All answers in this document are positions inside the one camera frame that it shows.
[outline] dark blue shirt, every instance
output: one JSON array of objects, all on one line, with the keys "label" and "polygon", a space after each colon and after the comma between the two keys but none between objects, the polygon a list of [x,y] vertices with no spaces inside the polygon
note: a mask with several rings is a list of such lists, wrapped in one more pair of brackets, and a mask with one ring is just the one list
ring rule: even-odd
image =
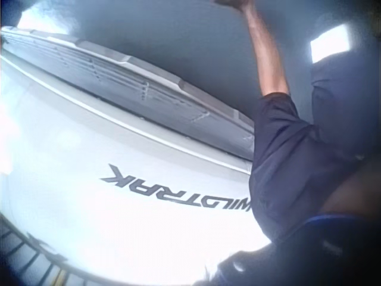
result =
[{"label": "dark blue shirt", "polygon": [[254,123],[252,211],[274,241],[318,214],[359,161],[323,142],[318,127],[299,118],[289,95],[260,99]]}]

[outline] shirt sleeve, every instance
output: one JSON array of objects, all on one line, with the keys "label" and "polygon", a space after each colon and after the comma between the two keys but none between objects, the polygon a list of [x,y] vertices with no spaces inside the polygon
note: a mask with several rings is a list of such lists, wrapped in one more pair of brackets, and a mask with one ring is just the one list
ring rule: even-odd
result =
[{"label": "shirt sleeve", "polygon": [[300,130],[310,126],[299,118],[291,97],[272,93],[262,97],[254,116],[254,165],[260,165]]}]

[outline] blue trim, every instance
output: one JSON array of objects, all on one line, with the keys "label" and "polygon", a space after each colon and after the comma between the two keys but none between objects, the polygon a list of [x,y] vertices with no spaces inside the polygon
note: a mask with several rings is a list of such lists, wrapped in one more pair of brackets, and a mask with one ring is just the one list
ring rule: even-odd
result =
[{"label": "blue trim", "polygon": [[303,225],[306,225],[310,222],[316,222],[316,221],[319,221],[319,220],[328,220],[328,219],[351,219],[351,220],[363,220],[363,218],[359,217],[359,216],[354,216],[354,215],[351,215],[351,214],[321,214],[320,216],[314,216],[310,219],[307,219]]}]

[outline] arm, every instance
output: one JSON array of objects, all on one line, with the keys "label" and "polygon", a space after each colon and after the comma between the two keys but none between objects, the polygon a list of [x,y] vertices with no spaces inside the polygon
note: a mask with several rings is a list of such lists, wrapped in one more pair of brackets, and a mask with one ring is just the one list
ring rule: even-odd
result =
[{"label": "arm", "polygon": [[252,1],[247,1],[242,5],[241,11],[248,23],[254,46],[262,94],[268,95],[273,92],[289,94],[285,71],[275,41]]}]

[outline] hand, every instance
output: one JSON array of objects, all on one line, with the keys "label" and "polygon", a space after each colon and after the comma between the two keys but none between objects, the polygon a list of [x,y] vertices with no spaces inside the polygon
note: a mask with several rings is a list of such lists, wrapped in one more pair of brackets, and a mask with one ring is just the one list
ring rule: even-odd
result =
[{"label": "hand", "polygon": [[252,0],[215,0],[219,5],[230,6],[241,12],[250,9],[252,5]]}]

